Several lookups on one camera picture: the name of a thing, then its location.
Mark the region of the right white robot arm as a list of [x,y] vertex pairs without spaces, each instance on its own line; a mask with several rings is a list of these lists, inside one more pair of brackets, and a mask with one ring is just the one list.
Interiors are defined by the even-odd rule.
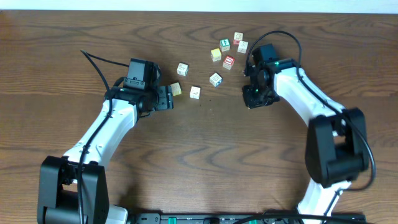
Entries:
[[247,63],[245,76],[251,82],[243,87],[250,109],[269,106],[283,98],[307,125],[305,165],[310,182],[297,205],[298,223],[328,223],[344,192],[361,172],[371,171],[366,190],[376,176],[373,152],[366,138],[363,112],[346,109],[310,81],[300,63],[277,57]]

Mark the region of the wooden block letter I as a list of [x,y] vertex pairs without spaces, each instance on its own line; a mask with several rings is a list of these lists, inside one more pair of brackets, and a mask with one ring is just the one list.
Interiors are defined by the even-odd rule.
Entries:
[[200,98],[201,88],[197,86],[192,86],[190,90],[190,98],[199,99]]

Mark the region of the wooden block red U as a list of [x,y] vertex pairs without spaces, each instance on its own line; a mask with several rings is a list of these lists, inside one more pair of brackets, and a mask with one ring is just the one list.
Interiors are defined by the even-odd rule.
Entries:
[[233,65],[234,65],[234,63],[235,63],[235,58],[233,58],[233,57],[227,55],[227,56],[224,58],[224,60],[223,60],[223,67],[226,68],[226,69],[228,69],[228,70],[231,70],[232,67],[233,67]]

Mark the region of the wooden block yellow S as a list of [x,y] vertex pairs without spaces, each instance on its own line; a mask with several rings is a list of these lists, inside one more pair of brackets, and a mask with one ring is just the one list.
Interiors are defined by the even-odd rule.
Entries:
[[179,82],[171,84],[170,87],[172,89],[172,95],[173,96],[177,96],[177,95],[181,95],[182,94],[182,90],[181,90]]

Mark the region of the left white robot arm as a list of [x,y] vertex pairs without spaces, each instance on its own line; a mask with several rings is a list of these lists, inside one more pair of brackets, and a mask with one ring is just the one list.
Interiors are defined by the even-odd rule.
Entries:
[[62,157],[40,166],[38,223],[127,223],[127,209],[111,205],[106,168],[126,133],[153,111],[172,109],[171,86],[112,87],[100,114]]

